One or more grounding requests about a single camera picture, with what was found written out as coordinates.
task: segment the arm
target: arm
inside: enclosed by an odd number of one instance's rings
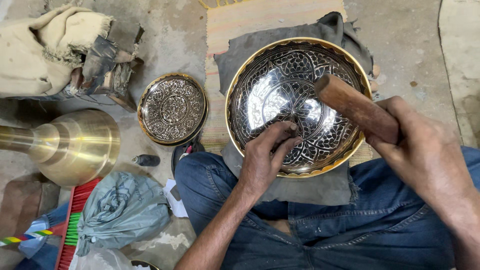
[[[480,195],[452,128],[413,110],[402,98],[378,102],[399,122],[403,140],[392,145],[366,134],[385,159],[450,228],[458,269],[480,266]]]
[[[292,122],[276,122],[247,143],[238,184],[175,269],[220,268],[242,219],[276,178],[285,156],[302,142],[299,136],[289,138],[289,131],[296,129]],[[278,149],[272,154],[271,150],[277,145]]]

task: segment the brass vase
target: brass vase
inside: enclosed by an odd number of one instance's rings
[[[35,129],[0,126],[0,149],[28,154],[56,184],[77,186],[110,173],[120,132],[107,113],[81,110]]]

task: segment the man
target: man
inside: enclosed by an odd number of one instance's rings
[[[480,269],[480,152],[402,98],[378,102],[400,123],[391,145],[367,134],[383,159],[350,169],[350,205],[265,202],[286,154],[301,142],[278,122],[246,146],[239,179],[222,158],[193,153],[175,175],[198,238],[176,269]],[[283,142],[276,152],[275,143]],[[292,236],[262,219],[288,219]]]

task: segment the green bristles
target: green bristles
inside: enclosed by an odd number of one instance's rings
[[[66,245],[77,245],[78,242],[78,231],[77,224],[80,219],[81,213],[74,213],[70,215],[68,220],[67,235],[65,236]]]

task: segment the grey plastic bag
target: grey plastic bag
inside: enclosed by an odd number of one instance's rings
[[[88,197],[78,221],[78,252],[90,246],[122,248],[142,240],[169,221],[167,198],[150,178],[111,172]]]

